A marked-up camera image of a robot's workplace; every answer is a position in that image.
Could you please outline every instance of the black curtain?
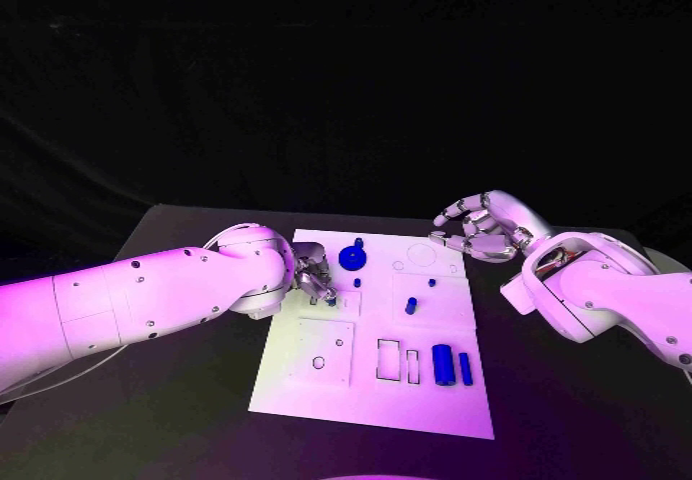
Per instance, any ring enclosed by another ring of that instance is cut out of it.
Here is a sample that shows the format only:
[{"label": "black curtain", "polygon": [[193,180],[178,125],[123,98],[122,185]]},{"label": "black curtain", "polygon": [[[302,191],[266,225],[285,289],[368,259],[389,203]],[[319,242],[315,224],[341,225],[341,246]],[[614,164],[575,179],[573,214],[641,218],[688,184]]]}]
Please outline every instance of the black curtain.
[{"label": "black curtain", "polygon": [[155,203],[432,218],[501,189],[688,264],[688,7],[464,5],[7,8],[7,249],[108,261]]}]

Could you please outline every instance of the black table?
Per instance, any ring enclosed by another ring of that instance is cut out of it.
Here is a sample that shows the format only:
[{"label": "black table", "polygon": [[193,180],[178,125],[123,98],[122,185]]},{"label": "black table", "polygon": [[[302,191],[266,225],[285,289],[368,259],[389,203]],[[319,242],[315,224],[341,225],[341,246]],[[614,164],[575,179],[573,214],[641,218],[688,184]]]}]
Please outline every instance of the black table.
[{"label": "black table", "polygon": [[[430,229],[428,220],[159,205],[118,259],[200,246],[246,221],[286,239],[296,228],[419,236]],[[627,232],[598,230],[641,251]],[[520,261],[465,260],[495,440],[249,413],[269,321],[226,313],[128,346],[17,402],[0,427],[0,477],[688,478],[692,387],[680,371],[622,329],[579,345],[537,313],[521,317],[498,293]]]}]

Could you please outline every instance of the rectangular outline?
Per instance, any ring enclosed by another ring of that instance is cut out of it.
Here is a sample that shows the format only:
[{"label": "rectangular outline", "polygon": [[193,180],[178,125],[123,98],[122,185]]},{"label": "rectangular outline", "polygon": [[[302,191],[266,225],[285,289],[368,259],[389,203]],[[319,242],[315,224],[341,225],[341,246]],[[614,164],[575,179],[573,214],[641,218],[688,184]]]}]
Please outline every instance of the rectangular outline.
[{"label": "rectangular outline", "polygon": [[[407,365],[407,353],[415,353],[415,364],[417,365],[417,381],[412,382],[410,381],[410,369]],[[406,383],[409,385],[419,385],[420,384],[420,360],[417,356],[417,350],[406,350]]]},{"label": "rectangular outline", "polygon": [[[396,343],[396,358],[399,360],[399,378],[381,378],[379,376],[379,344],[380,342],[394,342]],[[374,368],[374,378],[377,380],[386,380],[389,382],[400,382],[400,342],[397,340],[389,340],[386,338],[377,338],[377,367]]]}]

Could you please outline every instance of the robotic hand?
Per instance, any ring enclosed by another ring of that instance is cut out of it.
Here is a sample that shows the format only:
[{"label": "robotic hand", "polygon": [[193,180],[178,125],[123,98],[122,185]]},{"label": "robotic hand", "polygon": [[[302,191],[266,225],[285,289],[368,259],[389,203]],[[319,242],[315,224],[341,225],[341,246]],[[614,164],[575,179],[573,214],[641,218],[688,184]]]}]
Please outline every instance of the robotic hand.
[{"label": "robotic hand", "polygon": [[[208,250],[217,245],[217,252]],[[240,224],[204,248],[144,255],[0,287],[0,394],[73,359],[152,339],[226,310],[278,313],[291,288],[335,304],[318,243]]]},{"label": "robotic hand", "polygon": [[692,372],[692,274],[661,275],[637,251],[601,233],[554,235],[533,210],[498,190],[458,200],[433,225],[464,214],[465,237],[435,231],[429,239],[491,263],[521,251],[521,271],[500,287],[518,313],[537,310],[577,343],[619,325],[664,362]]}]

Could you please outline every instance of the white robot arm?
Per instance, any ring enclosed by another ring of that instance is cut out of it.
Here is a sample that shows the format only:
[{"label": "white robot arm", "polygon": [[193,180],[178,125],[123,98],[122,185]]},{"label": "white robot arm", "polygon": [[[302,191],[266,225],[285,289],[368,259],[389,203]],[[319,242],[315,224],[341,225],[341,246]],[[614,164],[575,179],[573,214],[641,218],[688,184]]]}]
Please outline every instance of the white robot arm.
[{"label": "white robot arm", "polygon": [[152,339],[226,310],[263,318],[291,288],[327,304],[324,248],[242,224],[207,243],[0,287],[0,393],[73,359]]},{"label": "white robot arm", "polygon": [[455,202],[433,225],[462,214],[465,237],[435,231],[429,239],[492,263],[521,251],[521,271],[500,287],[521,315],[537,310],[577,343],[619,325],[664,362],[692,372],[690,273],[661,275],[635,250],[601,233],[554,235],[528,207],[498,190]]}]

